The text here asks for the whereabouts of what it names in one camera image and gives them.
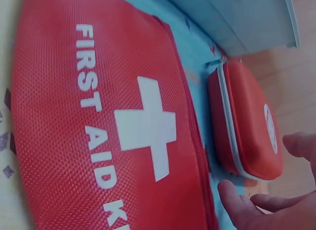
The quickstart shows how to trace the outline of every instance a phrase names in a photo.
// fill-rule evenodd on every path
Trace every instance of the finger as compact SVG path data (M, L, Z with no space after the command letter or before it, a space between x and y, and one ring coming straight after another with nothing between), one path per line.
M316 134L299 132L285 135L283 144L293 156L304 157L311 162L312 172L316 180Z
M247 205L247 208L249 210L262 212L260 209L256 207L256 205L247 196L240 195L240 198Z
M302 196L298 196L295 198L282 198L277 196L272 196L269 194L255 194L250 198L250 200L258 207L268 210L272 213L275 213L281 209L289 208L301 200L306 198L307 196L313 194L315 192L311 192Z
M230 181L221 181L218 184L218 191L222 203L237 229L242 229L254 215L258 216L262 214L253 204L247 203L244 197L238 195L234 185Z

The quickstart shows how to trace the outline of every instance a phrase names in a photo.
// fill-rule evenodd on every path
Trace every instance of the red first aid bag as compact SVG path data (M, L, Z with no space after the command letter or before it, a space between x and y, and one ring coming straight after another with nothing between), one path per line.
M217 229L169 26L123 0L25 0L17 155L38 230Z
M242 63L221 64L208 80L214 143L226 170L255 180L281 175L281 138L267 98Z

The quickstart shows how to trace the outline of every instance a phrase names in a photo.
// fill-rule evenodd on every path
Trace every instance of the red mesh fabric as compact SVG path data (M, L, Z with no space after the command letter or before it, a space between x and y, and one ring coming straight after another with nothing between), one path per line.
M85 35L83 24L93 34ZM79 40L93 40L94 45L82 47L92 43L85 41L78 46ZM78 69L77 53L88 50L95 52L95 65ZM83 91L82 72L94 72L97 86L92 83ZM176 140L165 144L169 174L158 181L152 147L123 151L119 140L115 111L144 109L139 77L156 81L163 111L175 113ZM95 92L101 111L81 104ZM190 92L172 33L157 18L123 0L25 0L15 48L12 112L37 229L217 228ZM102 137L106 131L106 140L89 148L86 126L102 129ZM111 158L93 162L91 155L102 152ZM94 172L110 166L117 181L102 188ZM112 178L104 175L102 181ZM120 209L104 209L117 201Z

